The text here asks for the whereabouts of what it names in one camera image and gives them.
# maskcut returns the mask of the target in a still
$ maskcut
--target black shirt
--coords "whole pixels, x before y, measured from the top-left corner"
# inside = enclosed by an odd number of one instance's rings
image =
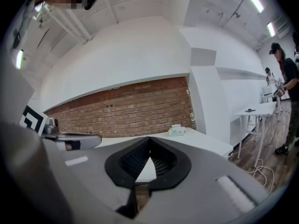
[[[285,84],[289,83],[292,79],[299,79],[299,72],[295,62],[287,58],[284,63],[285,74],[283,74]],[[291,101],[299,101],[299,80],[297,84],[290,90],[288,90]]]

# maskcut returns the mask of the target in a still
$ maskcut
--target white ceiling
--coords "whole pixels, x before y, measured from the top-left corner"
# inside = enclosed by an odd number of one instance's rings
[[[148,16],[162,16],[163,0],[108,0],[117,22]],[[274,0],[260,0],[264,10],[259,14],[250,0],[245,0],[237,13],[229,19],[242,0],[206,0],[198,12],[199,21],[209,22],[239,37],[252,48],[258,50],[269,37],[267,23],[282,14]],[[115,24],[105,0],[98,0],[89,10],[73,10],[87,31],[94,35],[99,30]],[[56,8],[52,13],[64,24]],[[72,21],[66,11],[65,16]],[[32,20],[23,47],[24,59],[21,72],[38,92],[44,77],[54,63],[78,42],[56,21],[49,17],[45,9],[38,19]]]

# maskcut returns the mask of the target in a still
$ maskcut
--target table leg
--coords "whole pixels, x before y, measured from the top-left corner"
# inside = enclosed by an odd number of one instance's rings
[[[240,158],[240,153],[241,153],[241,147],[242,147],[242,116],[240,116],[240,145],[239,145],[239,152],[238,152],[238,159]]]
[[[258,153],[257,153],[257,157],[256,157],[256,162],[254,164],[255,168],[256,168],[256,165],[257,165],[257,161],[258,161],[258,159],[260,157],[261,151],[262,151],[264,135],[265,135],[265,117],[262,117],[262,137],[261,137],[260,144],[259,144],[259,147],[258,147]]]
[[[280,111],[281,111],[281,104],[280,104],[280,97],[277,97],[277,103],[278,103],[278,121],[280,121]]]
[[[256,132],[258,132],[259,128],[260,128],[260,119],[261,117],[260,116],[256,116],[257,117],[257,125],[256,125]]]

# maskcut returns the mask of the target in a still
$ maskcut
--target white desk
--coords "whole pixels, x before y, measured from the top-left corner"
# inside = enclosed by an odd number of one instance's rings
[[[261,135],[260,143],[259,143],[259,148],[258,148],[258,154],[256,157],[256,162],[254,164],[254,167],[256,167],[257,161],[260,157],[262,146],[263,146],[263,139],[265,135],[265,118],[267,116],[271,116],[274,113],[276,106],[276,102],[271,102],[271,103],[264,103],[264,104],[254,104],[254,105],[249,105],[248,107],[245,107],[244,109],[240,110],[239,112],[235,113],[234,115],[240,116],[240,145],[239,145],[239,152],[238,152],[238,159],[240,158],[240,153],[241,153],[241,147],[242,147],[242,139],[243,139],[243,133],[250,133],[250,134],[255,134]],[[245,112],[248,109],[256,110],[253,112]],[[247,121],[247,127],[242,127],[243,126],[243,117],[248,116],[248,121]],[[248,130],[248,127],[252,124],[249,123],[250,117],[255,116],[256,117],[256,131],[252,132]],[[259,125],[260,125],[260,119],[262,118],[262,130],[259,132]]]
[[[102,143],[95,148],[101,148],[107,145],[121,143],[138,137],[139,136],[125,138],[103,138]],[[209,150],[211,152],[219,154],[224,158],[227,158],[228,154],[233,151],[233,146],[231,146],[230,144],[224,143],[218,139],[207,136],[191,128],[186,128],[186,133],[182,136],[169,136],[168,133],[156,133],[145,135],[144,137],[157,137],[166,140],[173,140],[182,144]],[[156,171],[153,161],[149,159],[144,169],[139,174],[136,182],[150,182],[153,179],[156,179]]]
[[[269,98],[273,98],[273,97],[277,97],[277,105],[278,105],[278,121],[280,121],[280,114],[281,114],[281,104],[280,104],[280,98],[276,95],[273,94],[270,94],[270,95],[263,95],[262,98],[263,98],[263,103],[266,103],[266,100],[267,100],[267,103],[269,102]]]

